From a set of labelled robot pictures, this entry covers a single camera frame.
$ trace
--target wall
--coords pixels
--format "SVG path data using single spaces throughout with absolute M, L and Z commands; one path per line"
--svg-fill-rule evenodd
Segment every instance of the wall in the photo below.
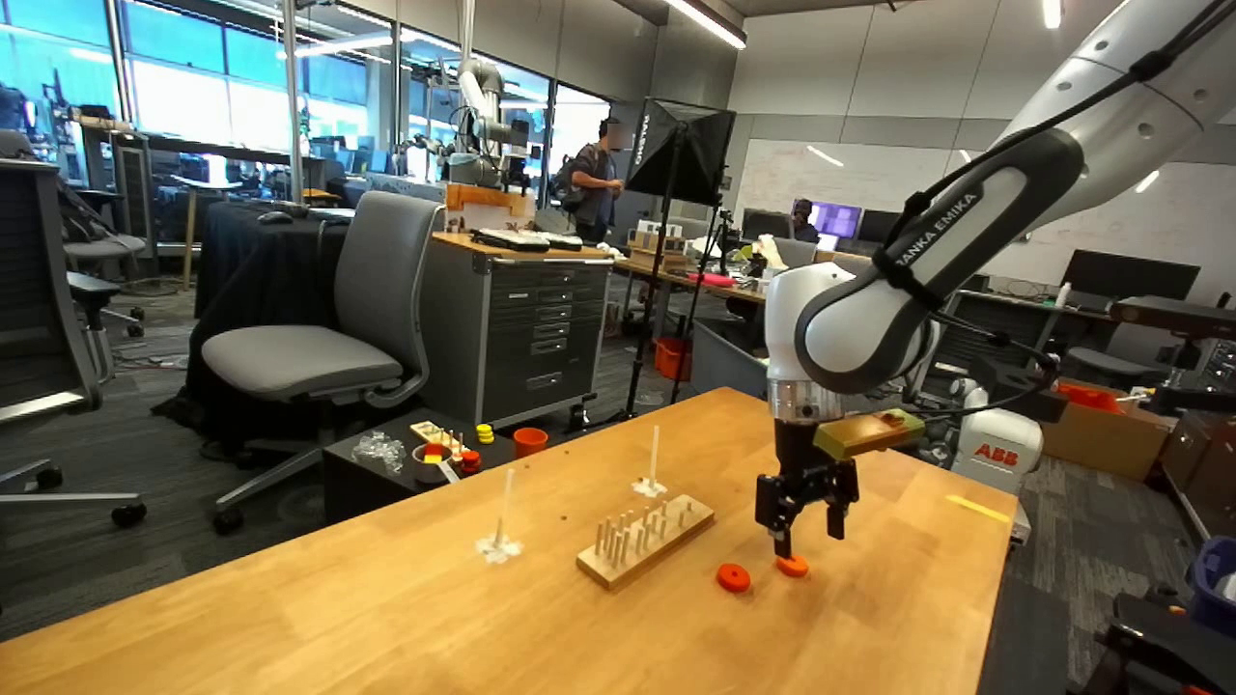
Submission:
M 954 168 L 956 150 L 923 146 L 814 146 L 841 165 L 807 150 L 807 144 L 754 138 L 739 207 L 783 212 L 788 193 L 814 199 L 857 199 L 897 212 L 902 198 Z M 1119 193 L 1108 205 L 1049 220 L 1026 241 L 1003 247 L 985 270 L 999 276 L 1057 283 L 1075 247 L 1166 258 L 1200 265 L 1193 302 L 1215 302 L 1236 289 L 1236 165 L 1170 163 L 1146 193 Z
M 748 20 L 731 106 L 739 131 L 731 205 L 788 207 L 793 198 L 900 207 L 987 146 L 1045 73 L 1117 0 L 1071 5 L 1065 30 L 1040 25 L 1026 0 L 932 0 Z M 1142 198 L 1117 198 L 1040 226 L 987 263 L 993 275 L 1057 283 L 1075 247 L 1199 263 L 1193 302 L 1236 283 L 1236 118 L 1193 138 Z
M 654 96 L 727 106 L 739 48 L 668 12 L 657 30 Z
M 461 0 L 354 0 L 461 42 Z M 474 48 L 575 87 L 641 100 L 654 84 L 657 25 L 614 0 L 474 0 Z

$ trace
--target man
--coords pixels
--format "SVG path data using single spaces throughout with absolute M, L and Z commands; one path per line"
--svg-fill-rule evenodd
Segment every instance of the man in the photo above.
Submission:
M 622 150 L 622 118 L 604 118 L 597 138 L 572 158 L 572 184 L 581 189 L 575 236 L 604 241 L 614 222 L 614 199 L 622 193 L 614 150 Z
M 817 239 L 817 226 L 811 222 L 811 199 L 801 198 L 788 212 L 788 239 L 805 239 L 805 241 L 814 241 Z

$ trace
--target abb logo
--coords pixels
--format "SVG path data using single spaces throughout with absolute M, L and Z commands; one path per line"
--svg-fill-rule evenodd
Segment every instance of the abb logo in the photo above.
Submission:
M 1017 451 L 1009 451 L 1009 446 L 980 445 L 980 446 L 972 446 L 972 454 L 987 460 L 998 468 L 1017 468 Z

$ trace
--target workbench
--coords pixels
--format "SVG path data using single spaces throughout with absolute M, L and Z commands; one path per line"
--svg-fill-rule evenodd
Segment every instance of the workbench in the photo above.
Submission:
M 713 519 L 622 586 L 575 568 L 660 423 L 660 482 Z M 507 471 L 515 563 L 484 563 Z M 709 391 L 0 644 L 0 691 L 937 691 L 972 695 L 1013 495 L 900 451 L 857 460 L 848 539 L 797 519 L 774 568 L 754 477 L 770 406 Z M 754 576 L 748 595 L 713 581 Z

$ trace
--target white robotic arm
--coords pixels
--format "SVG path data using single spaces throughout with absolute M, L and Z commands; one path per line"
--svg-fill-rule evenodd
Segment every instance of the white robotic arm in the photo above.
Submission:
M 874 270 L 770 283 L 763 344 L 781 476 L 757 477 L 757 519 L 793 555 L 793 519 L 826 503 L 844 535 L 855 446 L 817 427 L 838 393 L 902 374 L 927 321 L 1026 226 L 1102 205 L 1166 163 L 1236 96 L 1236 0 L 1124 0 L 1032 96 L 993 150 L 909 199 Z
M 461 131 L 448 158 L 448 182 L 498 184 L 489 144 L 526 144 L 526 131 L 501 122 L 501 73 L 471 52 L 474 0 L 461 5 Z

